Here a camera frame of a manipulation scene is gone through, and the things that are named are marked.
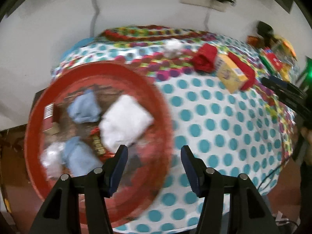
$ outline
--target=silver screw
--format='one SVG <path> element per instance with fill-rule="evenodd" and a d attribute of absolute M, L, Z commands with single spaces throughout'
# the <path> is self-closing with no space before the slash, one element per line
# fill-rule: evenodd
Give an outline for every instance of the silver screw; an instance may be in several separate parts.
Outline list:
<path fill-rule="evenodd" d="M 69 178 L 69 175 L 68 174 L 63 174 L 61 177 L 60 177 L 60 179 L 61 180 L 67 180 Z"/>
<path fill-rule="evenodd" d="M 240 174 L 239 177 L 240 177 L 241 179 L 243 179 L 243 180 L 248 179 L 248 176 L 247 176 L 247 174 L 245 174 L 245 173 Z"/>
<path fill-rule="evenodd" d="M 214 174 L 214 168 L 208 167 L 208 168 L 206 169 L 206 172 L 207 172 L 208 174 Z"/>
<path fill-rule="evenodd" d="M 98 168 L 95 168 L 93 171 L 94 171 L 94 173 L 99 174 L 99 173 L 101 173 L 103 170 L 102 170 L 101 167 L 98 167 Z"/>

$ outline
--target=wooden floor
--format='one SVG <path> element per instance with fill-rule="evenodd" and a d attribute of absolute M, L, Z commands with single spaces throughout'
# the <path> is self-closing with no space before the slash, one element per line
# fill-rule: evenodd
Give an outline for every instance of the wooden floor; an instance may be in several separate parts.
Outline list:
<path fill-rule="evenodd" d="M 21 127 L 9 130 L 7 134 L 4 133 L 4 137 L 13 143 L 24 133 L 25 127 Z M 4 195 L 9 201 L 12 217 L 20 232 L 27 234 L 42 202 L 29 182 L 23 152 L 4 147 L 0 168 Z M 299 167 L 294 162 L 289 162 L 281 171 L 276 187 L 268 194 L 273 212 L 281 211 L 289 219 L 297 221 L 300 208 L 299 187 Z"/>

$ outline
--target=yellow box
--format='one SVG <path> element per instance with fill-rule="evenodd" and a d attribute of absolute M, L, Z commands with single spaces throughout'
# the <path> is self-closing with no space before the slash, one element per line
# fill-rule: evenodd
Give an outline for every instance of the yellow box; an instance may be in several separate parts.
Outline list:
<path fill-rule="evenodd" d="M 238 66 L 225 54 L 219 54 L 215 61 L 216 75 L 230 93 L 241 88 L 248 80 Z"/>

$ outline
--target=blue fabric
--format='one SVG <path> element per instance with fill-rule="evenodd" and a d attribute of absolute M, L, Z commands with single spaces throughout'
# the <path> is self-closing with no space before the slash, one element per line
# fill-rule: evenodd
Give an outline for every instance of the blue fabric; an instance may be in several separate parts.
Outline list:
<path fill-rule="evenodd" d="M 83 176 L 103 163 L 94 155 L 92 149 L 75 136 L 65 142 L 62 152 L 65 166 L 71 171 L 73 177 Z"/>
<path fill-rule="evenodd" d="M 68 49 L 67 51 L 65 51 L 60 58 L 60 62 L 64 61 L 66 59 L 66 57 L 74 52 L 76 49 L 87 46 L 88 44 L 92 43 L 94 41 L 94 38 L 87 38 L 87 39 L 83 39 L 80 40 L 79 42 L 77 42 L 75 45 L 73 45 L 70 49 Z"/>
<path fill-rule="evenodd" d="M 92 90 L 88 89 L 67 108 L 69 116 L 75 123 L 96 122 L 99 120 L 101 109 L 96 102 Z"/>

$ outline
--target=white wall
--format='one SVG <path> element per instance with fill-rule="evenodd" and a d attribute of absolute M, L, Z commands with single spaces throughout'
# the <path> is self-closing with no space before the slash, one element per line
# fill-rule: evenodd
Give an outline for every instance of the white wall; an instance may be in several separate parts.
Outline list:
<path fill-rule="evenodd" d="M 312 30 L 296 4 L 291 13 L 274 0 L 237 0 L 218 12 L 179 0 L 98 0 L 96 34 L 124 25 L 159 24 L 204 29 L 245 40 L 258 20 L 294 46 L 300 67 L 312 56 Z M 0 130 L 25 124 L 34 94 L 47 87 L 63 51 L 89 37 L 90 0 L 26 0 L 0 23 Z"/>

